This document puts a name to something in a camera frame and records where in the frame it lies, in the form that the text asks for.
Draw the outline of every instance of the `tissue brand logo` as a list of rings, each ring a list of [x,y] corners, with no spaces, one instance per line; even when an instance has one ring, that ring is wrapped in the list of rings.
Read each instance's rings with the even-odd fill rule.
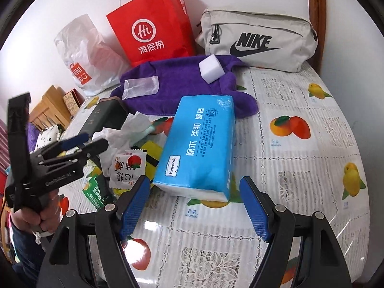
[[[132,25],[132,35],[137,41],[147,43],[155,37],[156,27],[148,19],[138,19]]]
[[[169,156],[167,168],[166,168],[166,176],[167,177],[176,177],[177,170],[179,169],[181,156]]]
[[[231,49],[229,50],[229,53],[236,57],[243,57],[243,56],[248,56],[256,53],[281,49],[281,48],[268,48],[266,45],[270,42],[270,39],[272,39],[271,36],[242,32],[239,38],[239,41],[237,41],[237,44],[236,42],[232,44]],[[254,50],[241,51],[236,48],[237,46],[252,48]]]

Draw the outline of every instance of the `haidilao logo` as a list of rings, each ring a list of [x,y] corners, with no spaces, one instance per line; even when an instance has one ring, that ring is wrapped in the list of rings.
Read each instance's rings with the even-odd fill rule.
[[[156,27],[148,19],[138,19],[132,25],[132,35],[137,41],[147,43],[155,38]]]

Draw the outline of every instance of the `nike waist bag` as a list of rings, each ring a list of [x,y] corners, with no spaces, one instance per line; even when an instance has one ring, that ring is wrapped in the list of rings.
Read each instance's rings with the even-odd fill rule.
[[[206,55],[234,55],[253,67],[298,72],[317,46],[317,36],[305,19],[230,7],[208,8],[201,17],[196,42]]]

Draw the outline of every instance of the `green package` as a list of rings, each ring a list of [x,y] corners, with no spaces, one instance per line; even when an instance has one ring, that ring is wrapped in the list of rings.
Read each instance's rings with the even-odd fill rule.
[[[100,210],[104,207],[104,204],[101,201],[100,190],[97,185],[96,177],[97,175],[89,179],[88,183],[83,188],[83,193],[87,196],[88,200],[95,206],[95,208]]]

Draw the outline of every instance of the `purple towel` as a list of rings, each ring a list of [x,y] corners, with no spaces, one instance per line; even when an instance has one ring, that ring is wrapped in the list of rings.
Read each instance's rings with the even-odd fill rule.
[[[122,75],[121,85],[111,96],[122,97],[126,79],[159,77],[159,91],[154,95],[137,96],[123,102],[132,110],[146,115],[174,116],[183,96],[200,94],[231,95],[236,118],[245,118],[257,112],[256,100],[249,94],[236,91],[234,66],[244,66],[235,56],[217,56],[225,75],[207,84],[200,75],[198,64],[206,56],[180,57],[141,64]]]
[[[32,123],[28,123],[28,149],[30,152],[35,151],[39,134],[39,130]]]

